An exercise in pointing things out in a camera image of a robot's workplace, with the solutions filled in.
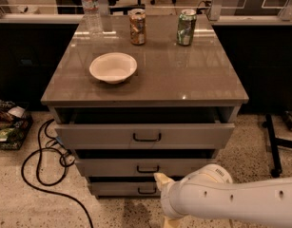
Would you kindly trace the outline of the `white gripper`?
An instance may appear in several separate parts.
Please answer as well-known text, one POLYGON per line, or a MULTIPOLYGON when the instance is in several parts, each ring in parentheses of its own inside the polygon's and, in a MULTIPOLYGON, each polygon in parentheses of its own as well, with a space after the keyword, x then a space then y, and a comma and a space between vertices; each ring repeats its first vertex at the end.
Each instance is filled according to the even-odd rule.
POLYGON ((161 204, 164 215, 169 219, 181 219, 183 215, 176 211, 170 202, 170 189, 175 184, 173 179, 164 173, 157 172, 154 174, 154 180, 158 189, 161 191, 161 204))

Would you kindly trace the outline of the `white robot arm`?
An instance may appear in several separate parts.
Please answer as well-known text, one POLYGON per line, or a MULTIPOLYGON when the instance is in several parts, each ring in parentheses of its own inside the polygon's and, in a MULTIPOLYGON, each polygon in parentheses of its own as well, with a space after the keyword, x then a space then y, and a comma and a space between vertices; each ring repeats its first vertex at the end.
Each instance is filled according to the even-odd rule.
POLYGON ((292 228, 292 177, 235 183, 218 164, 208 164, 181 180, 154 175, 169 219, 235 219, 292 228))

